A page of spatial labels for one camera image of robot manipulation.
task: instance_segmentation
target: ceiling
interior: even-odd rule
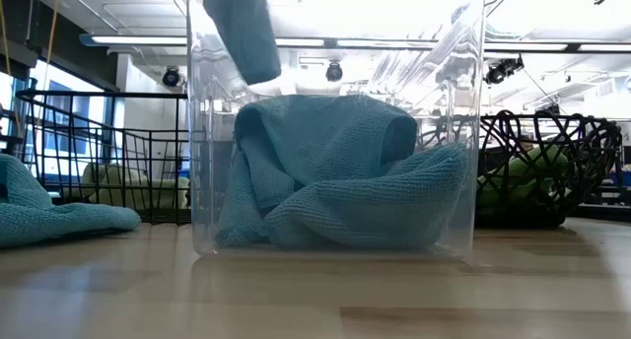
[[[54,0],[41,1],[54,4]],[[439,1],[268,1],[277,36],[405,38],[414,32],[416,37],[440,38],[445,31],[444,23],[435,19],[446,14]],[[595,0],[491,1],[501,3],[488,19],[487,36],[491,38],[631,40],[631,21],[627,19],[631,0],[605,0],[600,5],[595,5]],[[185,35],[186,31],[185,16],[174,0],[60,0],[59,12],[91,34]],[[418,20],[425,17],[432,20]],[[156,77],[166,66],[185,65],[183,48],[128,51],[134,54],[135,64]],[[290,76],[283,79],[294,81],[299,93],[337,94],[341,85],[324,79],[327,61],[340,61],[344,82],[353,82],[370,79],[380,57],[377,51],[283,49],[285,76]],[[601,78],[606,72],[616,76],[631,74],[627,73],[631,72],[631,55],[526,54],[524,61],[525,72],[491,88],[489,105],[500,108],[537,104],[559,91],[579,94],[588,90],[592,85],[582,82]],[[569,83],[563,78],[566,75],[573,76]]]

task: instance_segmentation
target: teal towel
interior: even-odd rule
[[[108,230],[131,231],[140,217],[105,205],[54,206],[46,190],[14,157],[0,154],[0,247]]]
[[[222,246],[426,247],[451,217],[467,166],[461,144],[414,154],[416,121],[365,96],[252,103],[235,138]]]

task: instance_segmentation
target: wooden floor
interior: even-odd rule
[[[631,338],[631,226],[477,232],[463,261],[221,261],[190,227],[0,252],[0,338]]]

